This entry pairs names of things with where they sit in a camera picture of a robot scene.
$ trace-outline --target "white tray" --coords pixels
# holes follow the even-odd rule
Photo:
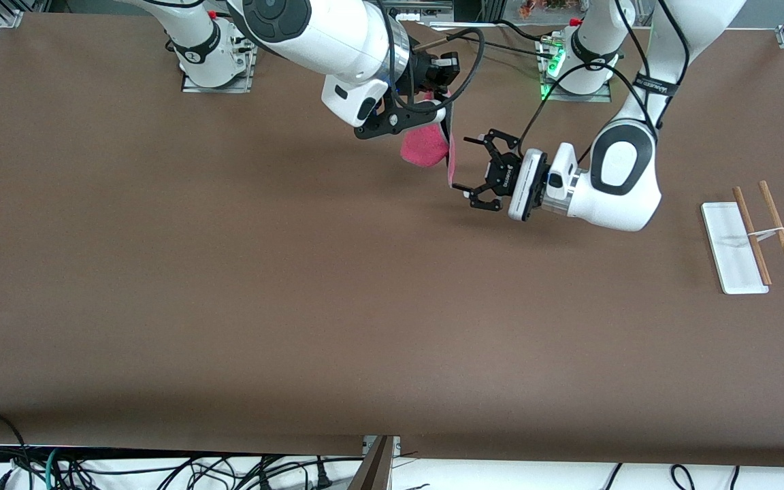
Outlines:
[[[700,211],[704,215],[722,291],[727,295],[758,295],[770,291],[758,273],[737,203],[705,202]]]

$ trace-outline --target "wooden dowel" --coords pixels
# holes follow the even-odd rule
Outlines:
[[[770,217],[774,221],[774,227],[782,227],[782,220],[779,219],[779,211],[776,209],[776,204],[772,200],[772,195],[770,194],[770,188],[768,187],[768,183],[766,180],[762,180],[758,182],[758,187],[762,189],[762,196],[764,196],[764,202],[768,204],[768,209],[770,210]],[[779,230],[776,232],[776,235],[779,236],[779,242],[782,246],[782,253],[784,254],[784,229]]]
[[[754,233],[755,227],[752,224],[752,217],[749,216],[749,208],[746,207],[746,201],[743,199],[743,191],[740,187],[734,187],[734,201],[737,201],[737,207],[740,208],[740,216],[743,217],[743,225],[746,227],[746,233]],[[758,237],[755,235],[749,236],[749,245],[752,246],[752,252],[755,254],[755,263],[758,264],[758,273],[762,275],[762,282],[765,286],[772,284],[770,281],[770,274],[768,273],[768,264],[764,261],[764,254],[762,254],[762,246],[758,243]]]

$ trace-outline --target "brown table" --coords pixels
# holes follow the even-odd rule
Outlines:
[[[122,16],[0,34],[0,412],[30,443],[356,453],[401,434],[423,457],[784,465],[779,245],[772,291],[728,297],[700,218],[741,185],[769,227],[766,179],[784,221],[772,32],[694,63],[640,233],[473,211],[400,139],[355,139],[319,75],[264,56],[253,93],[184,95],[164,43]],[[489,53],[459,139],[536,108],[533,61]],[[527,146],[582,150],[613,89],[550,103]],[[458,149],[477,183],[485,150]]]

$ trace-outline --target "black strap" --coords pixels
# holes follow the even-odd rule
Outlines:
[[[183,56],[186,61],[192,63],[193,65],[200,65],[204,63],[208,54],[214,52],[214,50],[217,49],[217,46],[220,45],[220,25],[217,24],[217,22],[211,22],[211,25],[214,25],[214,32],[211,33],[211,37],[209,37],[208,40],[206,40],[204,43],[190,48],[174,43],[174,49],[180,53],[180,56]]]
[[[573,36],[570,36],[570,47],[573,49],[573,54],[576,55],[577,58],[580,59],[584,64],[587,63],[609,63],[610,60],[616,56],[616,53],[619,50],[614,50],[614,52],[608,52],[606,54],[598,54],[596,52],[592,52],[592,50],[588,50],[582,43],[579,42],[579,29],[573,31]],[[601,66],[586,66],[585,69],[589,71],[598,71]]]
[[[675,96],[676,91],[679,90],[678,84],[672,84],[670,82],[658,80],[657,78],[650,78],[641,73],[638,73],[637,77],[634,78],[633,85],[635,87],[640,87],[647,92],[666,95],[667,97]]]

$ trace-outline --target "white floor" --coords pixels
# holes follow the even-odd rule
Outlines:
[[[207,459],[212,464],[217,459]],[[291,458],[314,460],[314,457]],[[143,468],[170,468],[183,459],[121,459],[87,463],[88,469],[127,471]],[[231,459],[236,472],[245,472],[259,461],[258,458]],[[610,463],[549,463],[516,461],[475,461],[454,459],[396,459],[391,490],[408,490],[429,484],[426,490],[602,490],[613,464]],[[687,466],[697,490],[726,490],[731,481],[731,466]],[[0,463],[0,477],[10,465]],[[329,463],[327,473],[337,481],[333,490],[345,488],[346,481],[355,474],[358,462]],[[675,490],[670,478],[670,465],[622,466],[612,490]],[[172,482],[170,490],[186,488],[189,471],[181,472]],[[102,490],[155,490],[168,472],[136,475],[96,475],[95,483]],[[315,483],[314,466],[308,472],[311,487]],[[686,490],[690,490],[683,481]],[[295,469],[271,479],[274,490],[301,490],[304,472]],[[10,478],[7,490],[28,488],[27,474],[16,471]],[[44,482],[35,479],[35,488],[44,489]],[[196,490],[225,490],[224,484],[203,478]],[[738,477],[737,490],[784,490],[784,468],[748,468],[744,466]]]

